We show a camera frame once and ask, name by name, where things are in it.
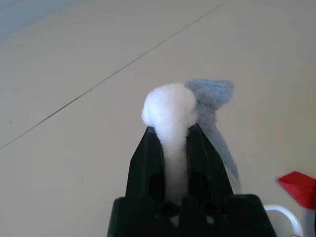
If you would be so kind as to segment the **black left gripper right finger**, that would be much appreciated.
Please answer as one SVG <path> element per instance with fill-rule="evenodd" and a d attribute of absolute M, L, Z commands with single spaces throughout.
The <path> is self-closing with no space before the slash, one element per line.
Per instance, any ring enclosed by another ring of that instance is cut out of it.
<path fill-rule="evenodd" d="M 198 124 L 186 138 L 189 195 L 199 201 L 224 201 L 229 181 L 222 159 Z"/>

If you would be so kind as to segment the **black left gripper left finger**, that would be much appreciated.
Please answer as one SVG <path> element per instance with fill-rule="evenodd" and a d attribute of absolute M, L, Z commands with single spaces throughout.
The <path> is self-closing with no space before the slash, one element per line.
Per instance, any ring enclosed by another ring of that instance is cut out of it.
<path fill-rule="evenodd" d="M 152 127 L 146 128 L 130 161 L 125 196 L 164 200 L 163 150 Z"/>

